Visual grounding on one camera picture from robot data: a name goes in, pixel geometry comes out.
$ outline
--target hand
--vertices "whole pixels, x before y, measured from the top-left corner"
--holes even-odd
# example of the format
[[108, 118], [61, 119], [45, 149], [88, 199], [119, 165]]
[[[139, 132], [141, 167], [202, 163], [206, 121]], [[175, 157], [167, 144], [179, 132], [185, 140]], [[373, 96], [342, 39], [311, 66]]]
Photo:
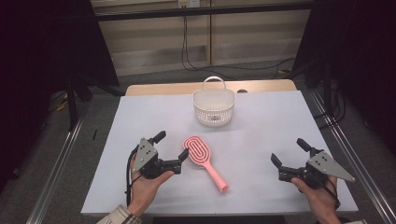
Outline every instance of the hand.
[[[329, 175], [329, 180], [337, 186], [337, 178]], [[335, 193], [336, 189], [329, 182], [326, 183], [326, 187]], [[305, 194], [309, 207], [311, 208], [312, 213], [318, 219], [319, 223], [341, 223], [335, 214], [335, 201], [334, 198], [323, 188], [321, 189], [311, 189], [309, 188], [305, 182], [297, 177], [294, 177], [291, 180], [293, 183], [303, 194]]]
[[131, 179], [132, 181], [138, 179], [132, 184], [132, 201], [128, 205], [128, 210], [134, 214], [134, 216], [141, 217], [154, 200], [160, 185], [175, 173], [167, 171], [155, 179], [147, 179], [141, 176], [140, 172], [132, 172], [135, 159], [136, 154], [134, 154], [131, 159]]

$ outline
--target wooden surface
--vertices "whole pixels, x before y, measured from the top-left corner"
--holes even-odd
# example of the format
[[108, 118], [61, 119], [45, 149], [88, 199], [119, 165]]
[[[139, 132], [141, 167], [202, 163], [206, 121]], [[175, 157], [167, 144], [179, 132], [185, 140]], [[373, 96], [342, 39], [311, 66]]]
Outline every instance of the wooden surface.
[[[280, 80], [249, 80], [249, 81], [226, 81], [227, 89], [234, 92], [245, 90], [248, 92], [261, 91], [297, 91], [294, 83], [289, 79]], [[202, 88], [202, 82], [190, 83], [168, 83], [168, 84], [147, 84], [132, 85], [125, 93], [132, 95], [172, 95], [172, 94], [192, 94]], [[223, 88], [223, 84], [217, 82], [207, 82], [206, 89]]]

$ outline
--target white basket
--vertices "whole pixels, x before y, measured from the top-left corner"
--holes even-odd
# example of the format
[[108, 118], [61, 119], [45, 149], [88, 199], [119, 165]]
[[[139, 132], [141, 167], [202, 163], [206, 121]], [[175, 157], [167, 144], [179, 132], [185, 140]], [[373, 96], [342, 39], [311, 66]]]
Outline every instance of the white basket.
[[[208, 80], [217, 79], [224, 85], [223, 89], [205, 89]], [[226, 88], [220, 77], [209, 77], [202, 83], [202, 88], [193, 94], [195, 116], [206, 126], [220, 127], [233, 117], [235, 93]]]

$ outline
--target black cable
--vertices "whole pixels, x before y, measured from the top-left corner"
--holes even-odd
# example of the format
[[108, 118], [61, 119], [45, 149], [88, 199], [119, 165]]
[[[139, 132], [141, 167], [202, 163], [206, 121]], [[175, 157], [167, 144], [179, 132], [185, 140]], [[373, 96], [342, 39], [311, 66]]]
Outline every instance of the black cable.
[[337, 187], [334, 185], [334, 183], [329, 179], [329, 177], [327, 178], [326, 181], [330, 181], [330, 183], [332, 184], [332, 186], [334, 187], [334, 192], [333, 193], [331, 190], [329, 190], [329, 188], [327, 188], [327, 186], [325, 184], [323, 184], [320, 180], [317, 179], [316, 176], [312, 175], [311, 173], [308, 173], [308, 175], [314, 179], [318, 184], [320, 184], [321, 187], [323, 187], [323, 189], [330, 194], [330, 196], [332, 196], [334, 198], [334, 205], [335, 205], [335, 209], [337, 209], [338, 207], [340, 207], [341, 203], [340, 200], [338, 200], [338, 194], [337, 194]]
[[129, 158], [128, 158], [128, 163], [126, 165], [126, 191], [125, 191], [125, 193], [126, 193], [126, 205], [127, 206], [131, 202], [131, 193], [132, 193], [131, 192], [131, 187], [132, 187], [132, 184], [136, 181], [136, 179], [135, 179], [132, 182], [132, 184], [129, 183], [130, 182], [130, 176], [131, 176], [131, 174], [130, 174], [130, 172], [131, 172], [131, 160], [132, 160], [132, 156], [136, 153], [138, 147], [139, 146], [136, 146], [136, 148], [134, 150], [132, 150], [131, 155], [129, 155]]
[[142, 177], [142, 175], [138, 176], [135, 180], [132, 181], [131, 186], [134, 184], [134, 182], [139, 179], [140, 177]]
[[341, 118], [338, 118], [339, 114], [337, 114], [336, 117], [333, 118], [333, 120], [331, 120], [329, 123], [327, 123], [326, 125], [323, 125], [321, 127], [319, 127], [320, 130], [323, 130], [325, 128], [331, 127], [335, 124], [338, 124], [341, 120], [344, 119], [344, 117], [346, 116], [347, 113], [347, 103], [346, 103], [346, 99], [345, 99], [345, 95], [341, 92], [341, 97], [343, 99], [343, 113], [341, 115]]
[[[341, 90], [340, 87], [332, 90], [332, 91], [335, 91], [335, 94], [333, 95], [333, 100], [332, 100], [332, 113], [334, 114], [335, 111], [337, 111], [337, 115], [334, 116], [335, 118], [338, 118], [339, 114], [341, 113], [340, 102], [338, 100], [338, 94], [339, 94], [340, 90]], [[314, 115], [313, 117], [314, 117], [314, 119], [319, 119], [326, 115], [329, 115], [329, 114], [325, 111], [322, 114]]]
[[283, 79], [294, 79], [297, 76], [299, 76], [305, 69], [307, 69], [308, 67], [310, 67], [311, 65], [313, 65], [314, 63], [320, 61], [320, 59], [315, 59], [297, 69], [295, 69], [294, 71], [292, 71], [290, 74], [288, 74], [287, 77], [284, 77]]
[[278, 75], [278, 72], [279, 72], [279, 65], [276, 66], [275, 73], [274, 73], [274, 75], [271, 77], [271, 79], [275, 79], [275, 77]]
[[[211, 72], [211, 73], [218, 74], [218, 75], [223, 76], [223, 77], [227, 77], [227, 78], [232, 79], [232, 80], [236, 80], [235, 78], [226, 76], [226, 75], [224, 75], [222, 73], [219, 73], [219, 72], [216, 72], [216, 71], [213, 71], [213, 70], [208, 70], [208, 68], [216, 68], [216, 67], [218, 67], [218, 68], [233, 68], [233, 69], [258, 71], [258, 70], [270, 69], [270, 68], [273, 68], [273, 67], [279, 67], [282, 63], [285, 63], [287, 61], [295, 59], [294, 57], [290, 57], [290, 58], [287, 58], [287, 59], [285, 59], [285, 60], [283, 60], [283, 61], [281, 61], [279, 63], [273, 64], [273, 65], [270, 65], [270, 66], [267, 66], [267, 67], [260, 67], [260, 68], [246, 68], [246, 67], [239, 67], [239, 66], [232, 66], [232, 65], [212, 65], [212, 66], [205, 66], [205, 67], [197, 68], [190, 62], [190, 59], [189, 59], [189, 53], [188, 53], [188, 48], [187, 48], [188, 45], [187, 45], [187, 18], [186, 17], [184, 17], [184, 29], [183, 30], [184, 30], [184, 35], [183, 35], [183, 47], [182, 47], [182, 51], [181, 51], [181, 63], [183, 65], [183, 67], [186, 70], [188, 70], [188, 71], [206, 71], [206, 72]], [[186, 67], [186, 65], [184, 64], [184, 54], [186, 54], [187, 63], [191, 66], [192, 69]]]

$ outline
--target metal frame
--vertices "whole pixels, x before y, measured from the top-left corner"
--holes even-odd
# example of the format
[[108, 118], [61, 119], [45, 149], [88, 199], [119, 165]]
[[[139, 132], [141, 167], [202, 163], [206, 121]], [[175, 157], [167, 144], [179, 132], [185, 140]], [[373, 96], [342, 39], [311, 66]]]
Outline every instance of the metal frame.
[[[324, 101], [320, 94], [318, 92], [311, 92], [311, 96], [319, 111], [321, 113], [324, 113], [326, 109], [323, 105]], [[334, 124], [335, 122], [333, 118], [327, 115], [324, 116], [324, 118], [328, 125]], [[355, 171], [356, 176], [359, 178], [368, 196], [372, 200], [376, 210], [384, 220], [384, 223], [396, 223], [395, 213], [393, 212], [393, 209], [391, 208], [386, 196], [364, 167], [361, 159], [359, 158], [358, 154], [356, 154], [353, 146], [347, 140], [347, 137], [344, 135], [340, 126], [338, 124], [334, 124], [331, 125], [329, 128], [332, 131], [332, 134], [334, 135], [334, 138], [338, 142], [340, 148], [343, 150], [353, 170]]]
[[84, 120], [87, 114], [88, 108], [89, 108], [89, 103], [84, 103], [81, 109], [81, 114], [79, 116], [79, 119], [77, 120], [74, 129], [71, 132], [69, 132], [69, 134], [66, 137], [64, 146], [62, 147], [58, 160], [55, 162], [55, 165], [52, 168], [47, 183], [45, 187], [42, 189], [40, 196], [38, 196], [37, 201], [35, 202], [35, 207], [33, 208], [29, 218], [27, 219], [26, 222], [27, 224], [31, 224], [31, 223], [39, 224], [43, 221], [47, 209], [50, 205], [52, 196], [55, 193], [56, 186], [58, 185], [58, 182], [61, 179], [62, 172], [64, 171], [64, 167], [67, 163], [67, 159], [78, 137], [78, 133], [81, 128], [82, 121]]
[[202, 16], [202, 15], [219, 15], [233, 13], [249, 12], [269, 12], [269, 11], [290, 11], [312, 9], [314, 7], [336, 7], [336, 1], [309, 1], [298, 3], [281, 3], [281, 4], [262, 4], [251, 6], [230, 6], [230, 7], [190, 7], [175, 8], [164, 10], [121, 12], [121, 13], [96, 13], [95, 18], [98, 21], [120, 21], [136, 20], [165, 17], [184, 17], [184, 16]]

